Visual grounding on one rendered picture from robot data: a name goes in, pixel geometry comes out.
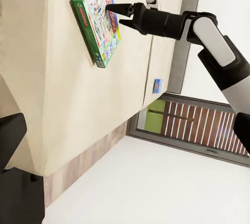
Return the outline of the board game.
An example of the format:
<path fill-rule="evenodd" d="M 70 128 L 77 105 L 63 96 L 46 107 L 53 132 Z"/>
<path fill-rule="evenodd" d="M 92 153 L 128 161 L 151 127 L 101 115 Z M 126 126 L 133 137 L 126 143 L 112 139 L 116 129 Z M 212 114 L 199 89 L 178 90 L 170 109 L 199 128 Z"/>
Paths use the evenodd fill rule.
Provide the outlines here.
<path fill-rule="evenodd" d="M 115 12 L 106 10 L 114 0 L 73 0 L 98 68 L 106 68 L 120 40 Z"/>
<path fill-rule="evenodd" d="M 155 91 L 154 93 L 159 94 L 162 91 L 162 86 L 163 86 L 163 81 L 162 79 L 156 79 L 156 84 L 155 84 Z"/>

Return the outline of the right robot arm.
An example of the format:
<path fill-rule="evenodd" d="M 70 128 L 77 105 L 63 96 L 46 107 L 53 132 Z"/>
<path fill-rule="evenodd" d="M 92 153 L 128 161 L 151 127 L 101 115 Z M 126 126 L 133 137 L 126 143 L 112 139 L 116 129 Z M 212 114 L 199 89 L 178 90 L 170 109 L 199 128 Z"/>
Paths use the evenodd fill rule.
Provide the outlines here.
<path fill-rule="evenodd" d="M 198 53 L 210 77 L 217 84 L 236 114 L 250 115 L 250 64 L 232 40 L 217 28 L 217 16 L 209 12 L 185 11 L 182 15 L 161 11 L 160 0 L 144 3 L 107 4 L 105 9 L 131 17 L 119 23 L 142 35 L 156 35 L 180 40 L 185 22 L 191 19 L 186 40 L 202 45 Z"/>

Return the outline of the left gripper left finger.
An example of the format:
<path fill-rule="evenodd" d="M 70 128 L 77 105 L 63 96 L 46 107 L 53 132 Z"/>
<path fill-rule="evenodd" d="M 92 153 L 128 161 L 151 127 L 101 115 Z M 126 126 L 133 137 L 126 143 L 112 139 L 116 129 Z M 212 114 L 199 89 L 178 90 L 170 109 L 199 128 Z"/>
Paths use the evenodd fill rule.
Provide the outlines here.
<path fill-rule="evenodd" d="M 23 113 L 0 118 L 0 175 L 27 133 Z"/>

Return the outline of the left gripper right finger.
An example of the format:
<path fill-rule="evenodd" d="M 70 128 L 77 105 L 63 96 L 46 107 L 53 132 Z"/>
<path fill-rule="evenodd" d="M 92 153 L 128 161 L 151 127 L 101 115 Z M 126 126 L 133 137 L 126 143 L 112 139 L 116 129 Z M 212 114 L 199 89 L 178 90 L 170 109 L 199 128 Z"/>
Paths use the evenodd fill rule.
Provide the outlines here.
<path fill-rule="evenodd" d="M 250 154 L 250 115 L 242 112 L 238 113 L 233 131 Z"/>

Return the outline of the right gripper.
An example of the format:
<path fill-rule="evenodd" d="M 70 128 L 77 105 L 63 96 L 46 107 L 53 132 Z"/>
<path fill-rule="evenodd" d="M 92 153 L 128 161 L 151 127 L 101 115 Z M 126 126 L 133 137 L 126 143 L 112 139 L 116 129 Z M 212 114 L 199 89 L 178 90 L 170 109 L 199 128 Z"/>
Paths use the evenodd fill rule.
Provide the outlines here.
<path fill-rule="evenodd" d="M 169 12 L 147 9 L 144 3 L 107 4 L 106 10 L 131 17 L 132 20 L 120 19 L 119 23 L 138 30 L 142 35 L 165 37 Z"/>

